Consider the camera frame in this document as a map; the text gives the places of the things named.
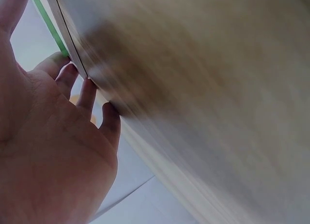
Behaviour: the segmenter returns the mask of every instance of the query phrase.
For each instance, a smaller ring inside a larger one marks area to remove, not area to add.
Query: white surface
[[[152,178],[91,224],[196,224],[171,193]]]
[[[16,60],[26,71],[32,70],[42,60],[59,51],[31,0],[12,35],[11,44]]]

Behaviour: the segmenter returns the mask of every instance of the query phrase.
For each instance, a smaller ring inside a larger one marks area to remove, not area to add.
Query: hand
[[[0,223],[84,224],[115,180],[120,118],[108,103],[90,123],[90,80],[68,101],[78,73],[60,53],[30,73],[18,65],[10,37],[27,1],[0,0]]]

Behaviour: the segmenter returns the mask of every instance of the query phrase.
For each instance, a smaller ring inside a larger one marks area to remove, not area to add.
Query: finger
[[[0,28],[10,35],[24,13],[28,0],[0,0]]]
[[[73,64],[68,64],[55,80],[59,90],[69,100],[72,87],[78,77],[78,71]]]
[[[103,105],[103,123],[99,130],[104,137],[117,149],[121,135],[121,119],[111,103]]]
[[[88,120],[92,118],[93,104],[96,98],[96,85],[90,80],[84,80],[77,108]]]
[[[34,68],[49,74],[54,80],[59,75],[60,70],[70,63],[69,57],[64,57],[61,52],[56,52]]]

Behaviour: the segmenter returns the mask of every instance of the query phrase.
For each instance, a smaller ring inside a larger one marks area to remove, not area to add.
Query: wooden board
[[[123,134],[201,223],[310,223],[310,0],[57,0]]]

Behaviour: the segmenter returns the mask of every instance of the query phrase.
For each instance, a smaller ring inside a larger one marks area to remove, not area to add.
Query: wooden panel
[[[201,223],[310,222],[309,0],[58,0],[124,134]]]

